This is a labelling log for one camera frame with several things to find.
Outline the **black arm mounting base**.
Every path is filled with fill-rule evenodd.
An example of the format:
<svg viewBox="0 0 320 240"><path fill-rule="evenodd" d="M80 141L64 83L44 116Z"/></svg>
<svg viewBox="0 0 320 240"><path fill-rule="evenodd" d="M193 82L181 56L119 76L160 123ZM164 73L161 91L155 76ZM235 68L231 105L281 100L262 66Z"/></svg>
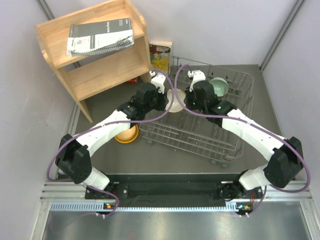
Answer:
<svg viewBox="0 0 320 240"><path fill-rule="evenodd" d="M246 191L237 182L236 173L150 173L110 174L106 190L112 195L91 188L87 200L119 198L120 207L224 207L226 202L241 199L251 204L263 195L256 187Z"/></svg>

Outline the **black-white striped bowl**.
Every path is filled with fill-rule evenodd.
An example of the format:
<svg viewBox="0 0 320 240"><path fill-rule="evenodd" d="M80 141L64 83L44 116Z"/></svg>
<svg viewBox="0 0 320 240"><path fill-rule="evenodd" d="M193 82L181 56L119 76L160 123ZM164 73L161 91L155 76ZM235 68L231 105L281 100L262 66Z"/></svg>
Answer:
<svg viewBox="0 0 320 240"><path fill-rule="evenodd" d="M184 106L186 106L186 104L184 103L184 100L186 98L186 93L180 89L177 89L177 93L178 93L178 97L180 99L180 101L183 103ZM167 91L167 100L168 103L165 106L165 110L167 111L169 109L169 106L172 102L173 99L173 104L169 110L170 113L178 113L180 111L182 111L184 108L180 105L179 101L177 100L176 95L173 93L173 91L171 89L169 89Z"/></svg>

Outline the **beige bird-pattern bowl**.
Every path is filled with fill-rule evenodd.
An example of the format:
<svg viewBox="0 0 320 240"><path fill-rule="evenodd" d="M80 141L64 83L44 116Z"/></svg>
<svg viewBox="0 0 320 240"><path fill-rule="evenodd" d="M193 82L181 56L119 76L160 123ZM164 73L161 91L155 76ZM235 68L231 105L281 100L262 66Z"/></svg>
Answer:
<svg viewBox="0 0 320 240"><path fill-rule="evenodd" d="M127 141L127 140L130 140L135 135L135 132L136 132L136 127L133 126L130 129L120 132L115 137L117 139L120 139L121 141Z"/></svg>

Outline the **grey wire dish rack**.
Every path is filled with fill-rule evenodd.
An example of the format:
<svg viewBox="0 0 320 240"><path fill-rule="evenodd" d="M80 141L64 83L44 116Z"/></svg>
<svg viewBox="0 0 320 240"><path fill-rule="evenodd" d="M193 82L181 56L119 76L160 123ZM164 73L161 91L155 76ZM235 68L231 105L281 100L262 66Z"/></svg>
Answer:
<svg viewBox="0 0 320 240"><path fill-rule="evenodd" d="M169 71L172 81L184 64L189 64L194 71L202 71L207 81L224 79L228 86L223 89L225 94L220 100L234 104L246 116L251 116L254 79L250 74L173 56ZM238 136L185 110L169 112L157 121L141 124L139 129L149 144L168 145L207 158L213 164L220 163L225 168L244 152L245 142Z"/></svg>

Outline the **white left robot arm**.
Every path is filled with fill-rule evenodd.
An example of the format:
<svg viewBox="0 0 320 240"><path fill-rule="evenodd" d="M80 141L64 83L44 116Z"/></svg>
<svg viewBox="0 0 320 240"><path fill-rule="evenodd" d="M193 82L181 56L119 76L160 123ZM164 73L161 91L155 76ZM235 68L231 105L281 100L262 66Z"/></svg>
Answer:
<svg viewBox="0 0 320 240"><path fill-rule="evenodd" d="M112 114L77 137L65 135L55 157L55 165L75 184L92 186L102 198L114 191L110 179L92 166L91 157L116 135L145 123L152 110L164 111L167 92L163 83L144 83L130 101L121 104Z"/></svg>

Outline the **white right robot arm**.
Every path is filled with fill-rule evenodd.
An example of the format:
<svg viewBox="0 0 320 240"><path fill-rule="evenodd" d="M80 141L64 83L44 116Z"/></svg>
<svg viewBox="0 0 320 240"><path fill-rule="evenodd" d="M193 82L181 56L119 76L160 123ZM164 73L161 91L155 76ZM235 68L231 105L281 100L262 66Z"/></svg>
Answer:
<svg viewBox="0 0 320 240"><path fill-rule="evenodd" d="M247 117L226 100L219 100L213 85L205 80L193 80L185 91L186 109L199 117L233 133L256 149L267 161L266 165L242 172L233 185L233 192L245 198L252 189L272 186L284 191L304 165L302 143L296 137L286 139L274 134Z"/></svg>

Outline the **yellow plastic bowl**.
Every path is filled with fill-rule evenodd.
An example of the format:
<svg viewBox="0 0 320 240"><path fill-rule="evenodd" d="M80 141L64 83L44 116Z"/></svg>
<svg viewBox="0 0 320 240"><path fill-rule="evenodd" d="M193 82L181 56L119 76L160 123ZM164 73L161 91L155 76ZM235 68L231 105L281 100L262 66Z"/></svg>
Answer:
<svg viewBox="0 0 320 240"><path fill-rule="evenodd" d="M120 140L120 139L116 138L116 136L115 136L114 137L115 140L118 141L121 144L128 144L128 143L133 142L139 135L139 127L137 125L135 125L134 127L135 127L135 134L131 139L129 139L129 140Z"/></svg>

